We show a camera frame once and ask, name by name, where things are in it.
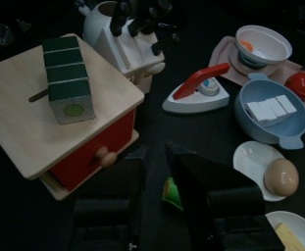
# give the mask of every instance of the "toy egg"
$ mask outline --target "toy egg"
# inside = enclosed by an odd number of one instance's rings
[[[291,196],[299,186],[299,173],[291,161],[279,158],[268,166],[264,175],[268,191],[279,196]]]

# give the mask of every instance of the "wooden block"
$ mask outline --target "wooden block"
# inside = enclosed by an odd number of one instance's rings
[[[57,51],[43,54],[45,67],[53,68],[82,64],[85,62],[81,49]]]
[[[80,48],[77,36],[50,38],[42,41],[43,53],[70,50],[74,48]]]
[[[90,83],[86,80],[50,84],[49,102],[61,125],[96,118]]]
[[[61,125],[96,118],[89,73],[77,37],[43,41],[49,102]]]

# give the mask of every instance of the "butter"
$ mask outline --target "butter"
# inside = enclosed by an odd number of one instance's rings
[[[287,224],[279,224],[275,228],[275,232],[283,242],[286,251],[305,251],[305,246],[294,234]]]

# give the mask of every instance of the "white bowl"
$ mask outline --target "white bowl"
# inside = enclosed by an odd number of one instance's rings
[[[292,54],[288,40],[272,29],[259,25],[246,25],[236,32],[236,46],[240,61],[255,70],[286,61]]]

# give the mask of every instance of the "white plate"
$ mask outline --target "white plate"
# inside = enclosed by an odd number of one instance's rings
[[[286,223],[305,246],[305,219],[286,211],[271,212],[267,214],[267,217],[272,227],[276,227],[280,223]]]
[[[234,168],[256,181],[267,201],[279,201],[286,198],[272,194],[264,184],[266,170],[278,158],[284,158],[279,151],[271,145],[258,141],[243,143],[234,154]]]

